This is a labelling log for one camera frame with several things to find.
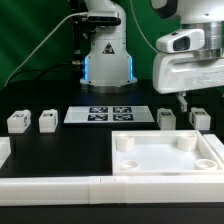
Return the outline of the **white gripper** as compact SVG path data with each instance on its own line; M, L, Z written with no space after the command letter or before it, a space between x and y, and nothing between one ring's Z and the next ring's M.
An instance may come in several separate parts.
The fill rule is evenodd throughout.
M186 92L224 85L224 58L197 60L192 52L156 55L153 87L161 94L177 93L182 112L187 112Z

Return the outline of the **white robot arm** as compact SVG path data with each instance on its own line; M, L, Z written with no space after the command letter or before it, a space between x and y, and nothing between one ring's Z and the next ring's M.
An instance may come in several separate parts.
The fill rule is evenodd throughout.
M91 50L80 83L116 92L137 82L126 51L126 14L111 0L84 0L93 27ZM161 94L224 86L224 0L150 0L162 19L178 18L181 28L159 38L153 87Z

